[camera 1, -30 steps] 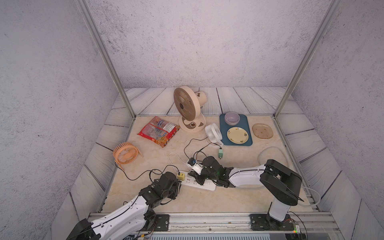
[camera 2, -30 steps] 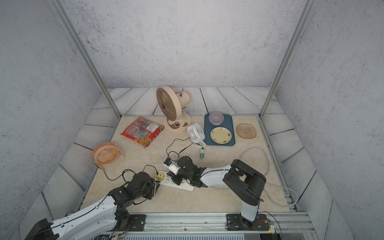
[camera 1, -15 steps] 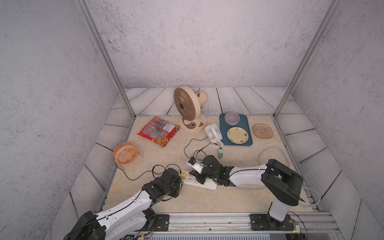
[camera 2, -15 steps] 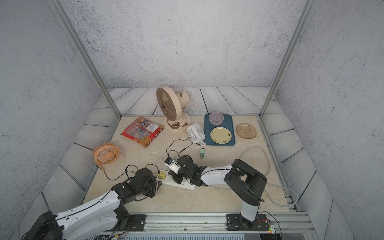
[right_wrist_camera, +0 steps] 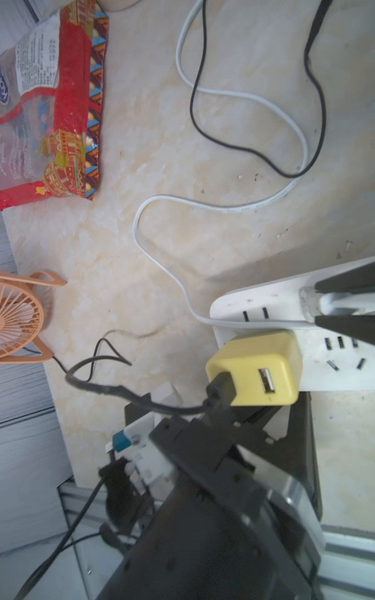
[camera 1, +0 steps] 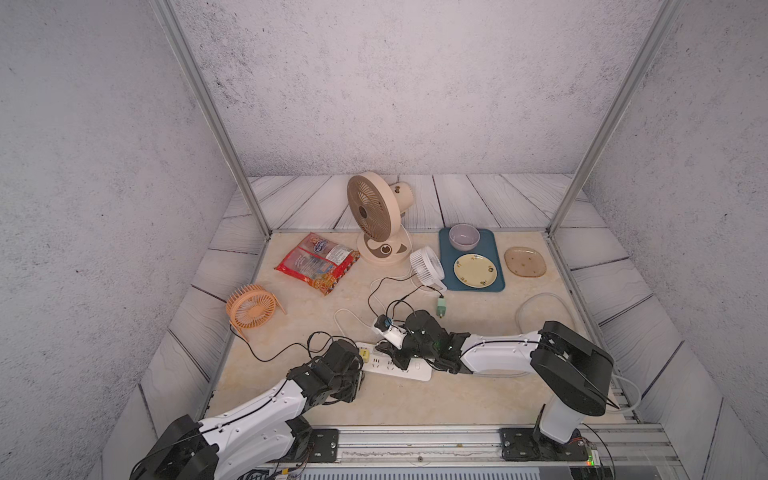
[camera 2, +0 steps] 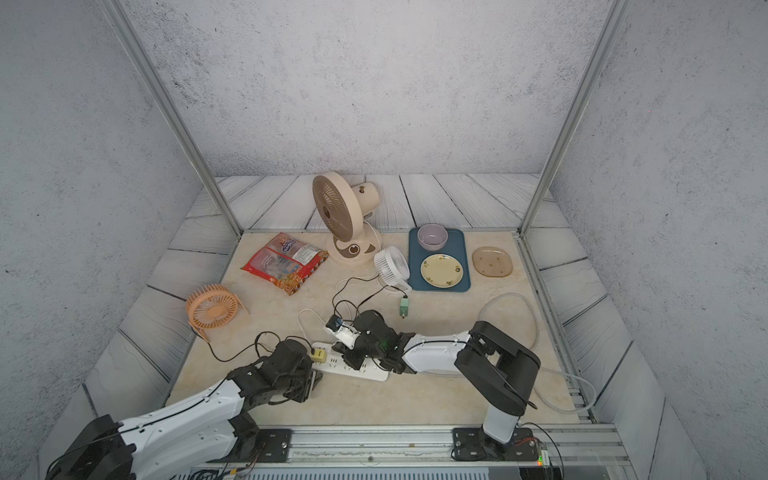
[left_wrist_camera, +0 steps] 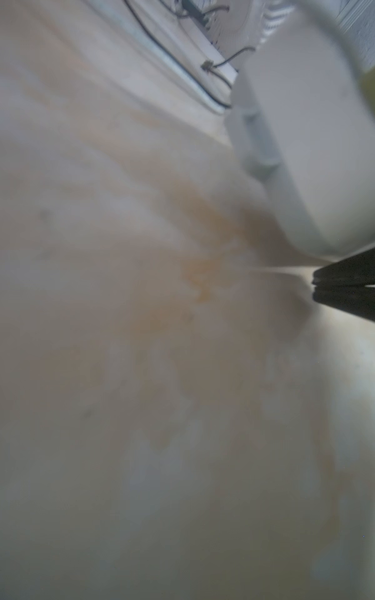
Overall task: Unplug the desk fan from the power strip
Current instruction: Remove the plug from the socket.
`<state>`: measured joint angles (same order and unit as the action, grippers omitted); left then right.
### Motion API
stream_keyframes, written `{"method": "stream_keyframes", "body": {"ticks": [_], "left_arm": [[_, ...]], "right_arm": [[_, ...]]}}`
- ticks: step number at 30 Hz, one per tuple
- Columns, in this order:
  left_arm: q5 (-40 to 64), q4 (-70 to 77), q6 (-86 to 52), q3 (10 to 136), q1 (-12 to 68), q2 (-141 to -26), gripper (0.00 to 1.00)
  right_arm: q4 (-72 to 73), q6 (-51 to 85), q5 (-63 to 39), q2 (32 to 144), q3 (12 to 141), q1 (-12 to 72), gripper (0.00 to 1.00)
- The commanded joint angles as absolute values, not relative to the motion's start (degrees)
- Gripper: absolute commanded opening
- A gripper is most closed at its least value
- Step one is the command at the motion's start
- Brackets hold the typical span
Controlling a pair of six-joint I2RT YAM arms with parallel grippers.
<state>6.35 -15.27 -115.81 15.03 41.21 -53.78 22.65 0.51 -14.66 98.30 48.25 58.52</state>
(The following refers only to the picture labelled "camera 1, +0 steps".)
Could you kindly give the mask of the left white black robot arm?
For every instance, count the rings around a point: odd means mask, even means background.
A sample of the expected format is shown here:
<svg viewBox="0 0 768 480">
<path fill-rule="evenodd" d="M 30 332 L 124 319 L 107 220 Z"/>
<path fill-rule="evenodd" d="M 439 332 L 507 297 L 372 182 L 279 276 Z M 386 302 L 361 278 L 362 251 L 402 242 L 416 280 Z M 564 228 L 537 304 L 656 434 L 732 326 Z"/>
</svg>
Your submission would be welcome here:
<svg viewBox="0 0 768 480">
<path fill-rule="evenodd" d="M 263 394 L 218 416 L 172 421 L 131 479 L 238 479 L 256 467 L 299 458 L 312 427 L 303 415 L 329 400 L 351 403 L 363 378 L 359 347 L 333 340 Z"/>
</svg>

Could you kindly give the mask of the small white fan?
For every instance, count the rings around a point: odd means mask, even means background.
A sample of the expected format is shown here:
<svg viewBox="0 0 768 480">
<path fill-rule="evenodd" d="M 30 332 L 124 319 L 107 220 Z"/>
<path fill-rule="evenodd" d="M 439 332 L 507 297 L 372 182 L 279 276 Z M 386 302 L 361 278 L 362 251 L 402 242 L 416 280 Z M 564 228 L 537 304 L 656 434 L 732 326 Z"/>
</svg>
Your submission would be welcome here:
<svg viewBox="0 0 768 480">
<path fill-rule="evenodd" d="M 445 273 L 438 255 L 429 247 L 414 250 L 409 262 L 419 282 L 426 287 L 436 288 L 440 292 L 447 290 L 444 284 Z"/>
</svg>

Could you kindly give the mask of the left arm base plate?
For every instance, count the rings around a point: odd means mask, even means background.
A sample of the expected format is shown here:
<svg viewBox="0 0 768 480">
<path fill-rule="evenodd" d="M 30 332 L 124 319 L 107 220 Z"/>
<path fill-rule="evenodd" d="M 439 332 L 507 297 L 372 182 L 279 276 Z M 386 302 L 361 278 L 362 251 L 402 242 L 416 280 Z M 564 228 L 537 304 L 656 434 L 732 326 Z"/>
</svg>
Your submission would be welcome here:
<svg viewBox="0 0 768 480">
<path fill-rule="evenodd" d="M 331 464 L 337 460 L 340 431 L 313 429 L 302 443 L 299 459 L 309 464 Z"/>
</svg>

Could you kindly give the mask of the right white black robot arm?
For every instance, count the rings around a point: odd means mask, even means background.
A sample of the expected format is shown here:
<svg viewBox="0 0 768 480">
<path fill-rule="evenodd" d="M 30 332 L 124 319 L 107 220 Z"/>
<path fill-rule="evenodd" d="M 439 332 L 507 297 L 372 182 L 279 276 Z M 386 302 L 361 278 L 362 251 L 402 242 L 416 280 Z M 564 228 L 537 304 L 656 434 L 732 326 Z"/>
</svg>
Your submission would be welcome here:
<svg viewBox="0 0 768 480">
<path fill-rule="evenodd" d="M 606 412 L 614 360 L 561 322 L 548 320 L 527 334 L 483 337 L 449 332 L 427 311 L 417 310 L 400 325 L 380 315 L 374 329 L 384 338 L 376 350 L 402 370 L 423 359 L 450 374 L 537 374 L 553 392 L 537 420 L 539 433 L 552 442 L 571 442 L 585 417 Z"/>
</svg>

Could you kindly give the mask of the green plug adapter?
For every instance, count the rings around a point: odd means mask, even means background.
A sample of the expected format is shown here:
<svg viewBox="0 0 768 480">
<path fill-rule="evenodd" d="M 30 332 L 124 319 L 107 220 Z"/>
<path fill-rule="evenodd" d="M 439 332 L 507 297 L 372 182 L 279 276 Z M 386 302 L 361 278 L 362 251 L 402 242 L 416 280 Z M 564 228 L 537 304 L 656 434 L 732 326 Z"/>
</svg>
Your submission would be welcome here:
<svg viewBox="0 0 768 480">
<path fill-rule="evenodd" d="M 439 318 L 443 318 L 446 315 L 447 311 L 447 305 L 446 305 L 446 299 L 444 297 L 439 297 L 437 299 L 437 305 L 436 305 L 436 314 Z"/>
</svg>

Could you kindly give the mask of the red snack bag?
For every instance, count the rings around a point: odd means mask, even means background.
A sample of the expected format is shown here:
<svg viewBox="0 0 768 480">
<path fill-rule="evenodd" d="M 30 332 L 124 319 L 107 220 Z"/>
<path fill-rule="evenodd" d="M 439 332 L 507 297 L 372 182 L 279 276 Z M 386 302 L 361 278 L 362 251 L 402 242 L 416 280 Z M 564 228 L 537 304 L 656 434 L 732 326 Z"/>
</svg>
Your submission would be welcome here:
<svg viewBox="0 0 768 480">
<path fill-rule="evenodd" d="M 311 232 L 275 269 L 328 295 L 359 259 L 357 250 Z"/>
</svg>

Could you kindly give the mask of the brown glass plate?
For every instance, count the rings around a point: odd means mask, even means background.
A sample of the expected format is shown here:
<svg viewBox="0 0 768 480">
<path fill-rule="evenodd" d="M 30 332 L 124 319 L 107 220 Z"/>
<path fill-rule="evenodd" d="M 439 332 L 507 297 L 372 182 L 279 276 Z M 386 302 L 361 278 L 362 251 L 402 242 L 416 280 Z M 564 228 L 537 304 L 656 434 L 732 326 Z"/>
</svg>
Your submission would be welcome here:
<svg viewBox="0 0 768 480">
<path fill-rule="evenodd" d="M 547 272 L 544 257 L 529 247 L 510 247 L 504 252 L 504 262 L 511 273 L 522 278 L 539 278 Z"/>
</svg>

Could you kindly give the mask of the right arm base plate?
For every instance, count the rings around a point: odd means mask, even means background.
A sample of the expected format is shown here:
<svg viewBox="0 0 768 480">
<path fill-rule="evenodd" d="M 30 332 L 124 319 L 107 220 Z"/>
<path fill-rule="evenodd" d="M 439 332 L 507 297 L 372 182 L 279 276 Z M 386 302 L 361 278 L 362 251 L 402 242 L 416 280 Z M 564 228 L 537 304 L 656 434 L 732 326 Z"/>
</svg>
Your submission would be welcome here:
<svg viewBox="0 0 768 480">
<path fill-rule="evenodd" d="M 582 462 L 591 459 L 591 449 L 578 429 L 563 444 L 545 436 L 538 428 L 501 428 L 501 458 L 509 462 Z"/>
</svg>

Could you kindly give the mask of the teal tray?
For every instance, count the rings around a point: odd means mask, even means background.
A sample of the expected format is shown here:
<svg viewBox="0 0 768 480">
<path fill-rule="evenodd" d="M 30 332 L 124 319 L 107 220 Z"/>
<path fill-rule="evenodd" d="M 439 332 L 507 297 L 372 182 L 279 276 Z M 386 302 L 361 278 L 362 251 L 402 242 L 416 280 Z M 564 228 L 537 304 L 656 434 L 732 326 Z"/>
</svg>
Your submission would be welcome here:
<svg viewBox="0 0 768 480">
<path fill-rule="evenodd" d="M 447 289 L 502 292 L 506 284 L 494 234 L 480 229 L 478 244 L 472 250 L 463 252 L 451 244 L 449 233 L 448 228 L 439 232 L 440 262 Z"/>
</svg>

